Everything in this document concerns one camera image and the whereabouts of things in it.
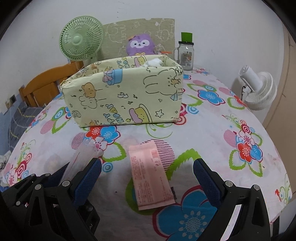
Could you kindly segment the yellow cartoon storage box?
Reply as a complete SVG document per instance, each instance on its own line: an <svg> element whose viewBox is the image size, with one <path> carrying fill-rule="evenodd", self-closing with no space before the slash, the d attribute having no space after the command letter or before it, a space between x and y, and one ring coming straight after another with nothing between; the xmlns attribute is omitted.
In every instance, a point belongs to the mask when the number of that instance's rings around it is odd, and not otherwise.
<svg viewBox="0 0 296 241"><path fill-rule="evenodd" d="M161 67L143 67L154 58ZM75 122L89 126L171 123L179 119L183 68L166 55L98 61L61 83Z"/></svg>

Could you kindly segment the grey plaid bedding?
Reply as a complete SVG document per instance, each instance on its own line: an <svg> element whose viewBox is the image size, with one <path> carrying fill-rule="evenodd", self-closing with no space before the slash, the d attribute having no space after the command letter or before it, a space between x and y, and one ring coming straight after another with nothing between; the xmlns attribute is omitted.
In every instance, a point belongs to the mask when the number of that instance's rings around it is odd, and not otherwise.
<svg viewBox="0 0 296 241"><path fill-rule="evenodd" d="M1 113L1 155L13 151L25 130L43 108L29 107L20 102L18 107L13 106L5 114Z"/></svg>

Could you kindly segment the white standing fan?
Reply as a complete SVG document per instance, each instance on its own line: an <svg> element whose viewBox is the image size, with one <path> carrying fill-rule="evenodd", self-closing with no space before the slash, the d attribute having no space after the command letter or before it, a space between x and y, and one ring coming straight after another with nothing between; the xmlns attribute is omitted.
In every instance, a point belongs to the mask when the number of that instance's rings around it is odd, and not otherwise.
<svg viewBox="0 0 296 241"><path fill-rule="evenodd" d="M249 109L259 111L272 105L278 88L269 72L256 73L245 65L239 70L231 90Z"/></svg>

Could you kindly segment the white towel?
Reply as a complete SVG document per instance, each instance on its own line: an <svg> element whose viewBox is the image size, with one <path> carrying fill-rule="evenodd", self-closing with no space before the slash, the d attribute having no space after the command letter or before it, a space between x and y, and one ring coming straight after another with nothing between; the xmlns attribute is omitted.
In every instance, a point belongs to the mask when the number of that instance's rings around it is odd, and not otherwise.
<svg viewBox="0 0 296 241"><path fill-rule="evenodd" d="M163 61L159 58L154 58L152 60L146 61L142 66L143 67L161 67Z"/></svg>

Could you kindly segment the clear plastic bag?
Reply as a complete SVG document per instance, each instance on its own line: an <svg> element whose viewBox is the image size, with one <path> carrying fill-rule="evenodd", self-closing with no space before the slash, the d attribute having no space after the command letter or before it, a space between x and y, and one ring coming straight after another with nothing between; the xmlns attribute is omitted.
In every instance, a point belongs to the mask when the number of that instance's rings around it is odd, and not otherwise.
<svg viewBox="0 0 296 241"><path fill-rule="evenodd" d="M84 140L72 156L60 184L63 181L71 181L79 171L84 170L93 158L98 158L102 154L103 151L96 147L94 141Z"/></svg>

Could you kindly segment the pink packet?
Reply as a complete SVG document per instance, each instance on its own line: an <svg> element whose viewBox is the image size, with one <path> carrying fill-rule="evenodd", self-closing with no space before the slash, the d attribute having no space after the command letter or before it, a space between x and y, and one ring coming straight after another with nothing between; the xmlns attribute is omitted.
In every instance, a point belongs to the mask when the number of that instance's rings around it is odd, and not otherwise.
<svg viewBox="0 0 296 241"><path fill-rule="evenodd" d="M132 180L139 211L175 203L155 142L130 146Z"/></svg>

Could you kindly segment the purple plush toy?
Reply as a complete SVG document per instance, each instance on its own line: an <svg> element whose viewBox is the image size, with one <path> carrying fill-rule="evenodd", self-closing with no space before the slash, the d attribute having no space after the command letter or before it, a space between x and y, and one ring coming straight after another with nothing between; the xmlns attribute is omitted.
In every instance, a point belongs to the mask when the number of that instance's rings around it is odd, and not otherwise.
<svg viewBox="0 0 296 241"><path fill-rule="evenodd" d="M128 56L144 53L145 55L154 55L155 44L148 34L135 35L129 39L126 45Z"/></svg>

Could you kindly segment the floral tablecloth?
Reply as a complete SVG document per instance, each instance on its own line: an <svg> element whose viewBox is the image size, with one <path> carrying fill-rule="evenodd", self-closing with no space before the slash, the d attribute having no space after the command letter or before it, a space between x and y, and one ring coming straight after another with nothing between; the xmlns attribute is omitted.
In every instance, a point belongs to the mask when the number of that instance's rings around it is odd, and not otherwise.
<svg viewBox="0 0 296 241"><path fill-rule="evenodd" d="M259 185L274 222L291 200L292 189L260 121L202 68L186 73L183 86L176 123L80 128L63 97L55 97L16 144L1 172L1 185L54 173L88 140L103 151L102 172L89 196L100 217L98 240L196 240L215 210L193 174L197 158L237 186ZM128 148L150 141L159 150L176 202L139 211Z"/></svg>

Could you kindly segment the beige door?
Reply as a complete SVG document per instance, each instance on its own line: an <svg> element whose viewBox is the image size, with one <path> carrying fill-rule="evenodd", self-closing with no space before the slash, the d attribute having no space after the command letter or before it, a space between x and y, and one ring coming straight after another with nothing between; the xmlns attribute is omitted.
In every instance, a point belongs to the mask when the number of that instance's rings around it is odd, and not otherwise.
<svg viewBox="0 0 296 241"><path fill-rule="evenodd" d="M295 41L286 27L283 35L284 56L277 96L263 122L278 149L291 146L295 134Z"/></svg>

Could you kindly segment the patterned cardboard sheet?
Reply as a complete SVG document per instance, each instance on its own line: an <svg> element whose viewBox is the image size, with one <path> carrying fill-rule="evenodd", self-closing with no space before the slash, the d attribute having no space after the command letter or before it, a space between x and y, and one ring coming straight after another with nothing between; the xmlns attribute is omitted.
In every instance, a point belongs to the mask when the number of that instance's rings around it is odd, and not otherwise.
<svg viewBox="0 0 296 241"><path fill-rule="evenodd" d="M126 56L128 39L148 34L155 44L155 51L171 52L175 47L175 20L165 18L133 19L103 26L104 37L98 60Z"/></svg>

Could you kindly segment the glass jar green lid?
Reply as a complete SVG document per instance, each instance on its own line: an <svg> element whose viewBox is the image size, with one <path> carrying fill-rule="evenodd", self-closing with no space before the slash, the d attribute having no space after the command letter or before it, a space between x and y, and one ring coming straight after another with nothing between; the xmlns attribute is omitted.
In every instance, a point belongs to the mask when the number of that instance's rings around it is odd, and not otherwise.
<svg viewBox="0 0 296 241"><path fill-rule="evenodd" d="M182 66L183 70L191 71L194 64L193 34L181 32L179 46L173 50L173 59Z"/></svg>

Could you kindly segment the green desk fan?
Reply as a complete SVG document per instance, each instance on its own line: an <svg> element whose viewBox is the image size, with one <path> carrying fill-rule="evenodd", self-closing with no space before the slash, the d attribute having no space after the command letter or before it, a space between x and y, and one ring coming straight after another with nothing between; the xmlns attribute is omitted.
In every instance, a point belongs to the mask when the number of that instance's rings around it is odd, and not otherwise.
<svg viewBox="0 0 296 241"><path fill-rule="evenodd" d="M88 65L98 60L103 36L103 25L99 20L92 16L78 16L61 31L59 47L69 60Z"/></svg>

